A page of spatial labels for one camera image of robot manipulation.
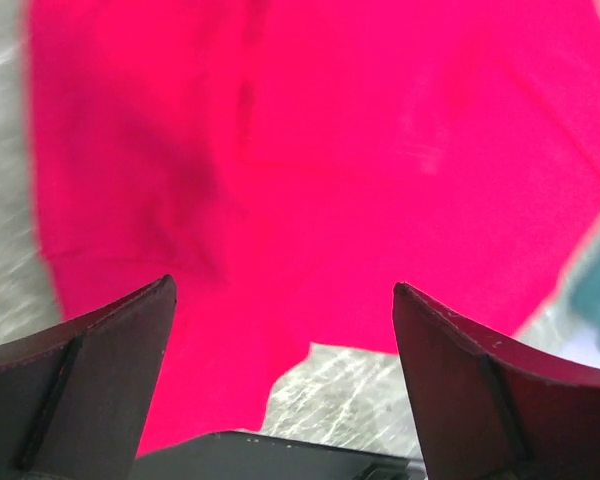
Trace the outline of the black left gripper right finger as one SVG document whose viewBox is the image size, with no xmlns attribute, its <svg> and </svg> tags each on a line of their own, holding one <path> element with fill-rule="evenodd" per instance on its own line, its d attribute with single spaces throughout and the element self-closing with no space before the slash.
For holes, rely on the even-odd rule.
<svg viewBox="0 0 600 480">
<path fill-rule="evenodd" d="M 431 479 L 600 479 L 600 369 L 525 345 L 405 284 L 399 356 Z"/>
</svg>

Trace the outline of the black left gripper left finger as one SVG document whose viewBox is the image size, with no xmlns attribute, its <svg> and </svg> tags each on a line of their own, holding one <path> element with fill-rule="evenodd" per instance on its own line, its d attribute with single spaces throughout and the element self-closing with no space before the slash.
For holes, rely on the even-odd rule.
<svg viewBox="0 0 600 480">
<path fill-rule="evenodd" d="M 0 479 L 126 479 L 176 306 L 172 277 L 0 345 Z"/>
</svg>

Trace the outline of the red t shirt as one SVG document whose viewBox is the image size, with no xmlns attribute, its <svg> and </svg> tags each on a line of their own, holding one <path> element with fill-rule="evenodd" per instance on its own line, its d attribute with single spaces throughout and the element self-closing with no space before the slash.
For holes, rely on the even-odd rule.
<svg viewBox="0 0 600 480">
<path fill-rule="evenodd" d="M 506 335 L 600 213 L 593 1 L 32 1 L 37 231 L 67 319 L 171 275 L 140 454 L 259 429 L 405 282 Z"/>
</svg>

